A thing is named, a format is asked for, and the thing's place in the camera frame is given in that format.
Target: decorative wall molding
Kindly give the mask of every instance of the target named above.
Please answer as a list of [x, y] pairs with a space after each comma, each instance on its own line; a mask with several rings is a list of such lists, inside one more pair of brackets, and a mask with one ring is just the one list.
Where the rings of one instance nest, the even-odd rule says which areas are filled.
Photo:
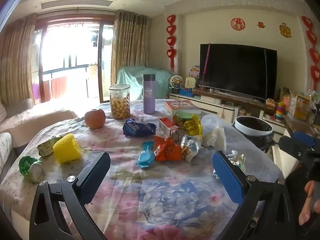
[[[301, 31], [303, 33], [303, 38], [305, 42], [306, 54], [310, 48], [310, 42], [305, 36], [305, 25], [302, 23], [301, 16], [306, 16], [310, 18], [314, 23], [314, 33], [317, 36], [320, 36], [320, 23], [316, 19], [310, 7], [305, 2], [301, 2], [298, 0], [181, 0], [176, 3], [172, 3], [170, 5], [165, 6], [164, 8], [164, 27], [166, 25], [166, 18], [171, 15], [177, 15], [177, 19], [175, 25], [177, 26], [177, 31], [175, 33], [177, 37], [177, 42], [175, 44], [175, 49], [177, 50], [177, 55], [175, 57], [175, 70], [174, 74], [179, 73], [179, 68], [181, 68], [181, 60], [180, 54], [182, 49], [182, 37], [179, 35], [182, 33], [182, 17], [186, 14], [201, 12], [201, 11], [209, 11], [209, 10], [221, 10], [221, 9], [259, 9], [259, 10], [267, 10], [274, 11], [278, 13], [288, 14], [291, 16], [299, 17]], [[166, 37], [163, 39], [164, 48], [167, 47]], [[168, 66], [170, 62], [169, 60], [164, 60], [164, 64]], [[311, 88], [311, 75], [310, 75], [310, 66], [312, 65], [312, 61], [310, 57], [306, 57], [305, 65], [302, 66], [307, 71], [307, 80], [305, 80], [306, 91]]]

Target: human hand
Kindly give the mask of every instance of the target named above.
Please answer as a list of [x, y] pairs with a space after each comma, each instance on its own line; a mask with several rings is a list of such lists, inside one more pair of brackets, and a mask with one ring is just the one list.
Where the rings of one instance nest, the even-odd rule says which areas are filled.
[[[308, 197], [306, 199], [306, 202], [304, 203], [304, 206], [299, 216], [299, 224], [301, 226], [307, 223], [311, 216], [310, 203], [313, 196], [314, 186], [315, 182], [312, 180], [309, 181], [304, 188], [305, 192], [308, 193]], [[320, 199], [315, 202], [314, 211], [320, 214]]]

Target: yellow snack bag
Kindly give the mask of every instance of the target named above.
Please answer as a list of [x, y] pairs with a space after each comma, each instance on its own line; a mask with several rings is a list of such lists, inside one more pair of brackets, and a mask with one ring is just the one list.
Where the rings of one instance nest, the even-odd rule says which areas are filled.
[[188, 131], [188, 135], [199, 135], [202, 138], [202, 124], [196, 114], [192, 115], [192, 120], [184, 123], [184, 127]]
[[67, 134], [54, 144], [53, 155], [58, 163], [81, 158], [80, 147], [72, 133]]

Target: television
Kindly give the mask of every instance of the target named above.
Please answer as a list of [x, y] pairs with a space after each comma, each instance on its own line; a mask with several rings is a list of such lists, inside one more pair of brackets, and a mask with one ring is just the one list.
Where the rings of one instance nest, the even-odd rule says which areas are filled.
[[200, 45], [200, 85], [259, 99], [273, 98], [277, 78], [277, 51], [236, 44]]

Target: clear plastic container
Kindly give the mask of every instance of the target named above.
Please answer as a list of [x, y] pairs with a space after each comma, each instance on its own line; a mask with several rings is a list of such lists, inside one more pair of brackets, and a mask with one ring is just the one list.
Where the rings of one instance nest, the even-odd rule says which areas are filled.
[[130, 86], [112, 85], [109, 87], [110, 105], [113, 119], [122, 120], [130, 117]]

